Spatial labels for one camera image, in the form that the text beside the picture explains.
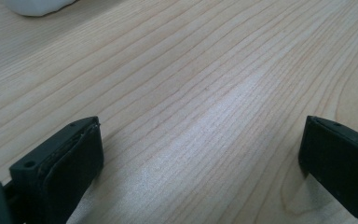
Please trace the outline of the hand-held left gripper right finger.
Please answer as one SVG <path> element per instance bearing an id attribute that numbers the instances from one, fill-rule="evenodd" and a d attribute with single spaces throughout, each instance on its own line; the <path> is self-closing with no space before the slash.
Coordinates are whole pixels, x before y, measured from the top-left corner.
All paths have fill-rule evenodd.
<path id="1" fill-rule="evenodd" d="M 358 219 L 358 132 L 308 116 L 298 162 Z"/>

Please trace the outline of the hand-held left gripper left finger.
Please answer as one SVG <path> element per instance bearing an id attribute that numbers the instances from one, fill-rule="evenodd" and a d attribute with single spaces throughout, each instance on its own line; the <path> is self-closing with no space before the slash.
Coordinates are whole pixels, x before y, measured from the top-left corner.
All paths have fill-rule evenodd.
<path id="1" fill-rule="evenodd" d="M 28 224 L 65 224 L 103 169 L 99 119 L 65 126 L 10 166 Z"/>

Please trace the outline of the white rounded object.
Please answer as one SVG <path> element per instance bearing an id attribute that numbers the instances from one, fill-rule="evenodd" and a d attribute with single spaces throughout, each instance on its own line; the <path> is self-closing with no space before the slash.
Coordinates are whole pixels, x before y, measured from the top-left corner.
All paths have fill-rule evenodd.
<path id="1" fill-rule="evenodd" d="M 11 11 L 22 16 L 40 17 L 71 5 L 76 0 L 2 0 Z"/>

